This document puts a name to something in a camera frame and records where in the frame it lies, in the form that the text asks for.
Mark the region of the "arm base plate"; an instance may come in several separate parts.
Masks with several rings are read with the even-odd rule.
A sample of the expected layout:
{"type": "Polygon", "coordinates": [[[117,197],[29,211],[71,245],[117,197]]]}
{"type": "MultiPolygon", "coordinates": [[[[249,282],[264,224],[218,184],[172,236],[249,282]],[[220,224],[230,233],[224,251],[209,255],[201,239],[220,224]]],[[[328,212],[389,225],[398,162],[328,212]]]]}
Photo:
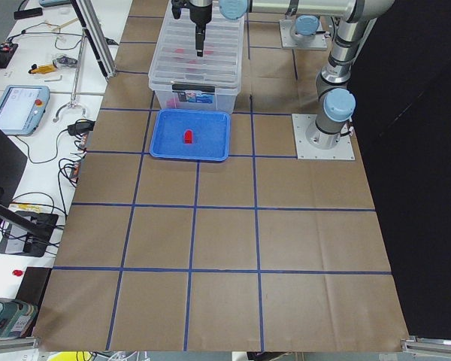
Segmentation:
{"type": "Polygon", "coordinates": [[[282,48],[293,50],[326,51],[328,46],[325,36],[328,32],[325,31],[325,34],[323,35],[296,38],[291,34],[291,28],[295,19],[284,19],[279,22],[282,48]]]}
{"type": "Polygon", "coordinates": [[[315,114],[292,114],[296,156],[299,160],[354,161],[352,136],[347,125],[329,135],[316,127],[315,114]]]}

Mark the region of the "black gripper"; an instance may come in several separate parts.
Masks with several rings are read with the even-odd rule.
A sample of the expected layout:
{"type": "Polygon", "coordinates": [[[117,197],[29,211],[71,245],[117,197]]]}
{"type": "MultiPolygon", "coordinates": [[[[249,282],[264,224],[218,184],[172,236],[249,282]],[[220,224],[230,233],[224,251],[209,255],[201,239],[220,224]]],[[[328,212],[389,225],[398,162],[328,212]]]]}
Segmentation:
{"type": "Polygon", "coordinates": [[[198,57],[204,55],[205,27],[211,21],[211,0],[189,0],[189,16],[195,26],[195,50],[198,57]]]}

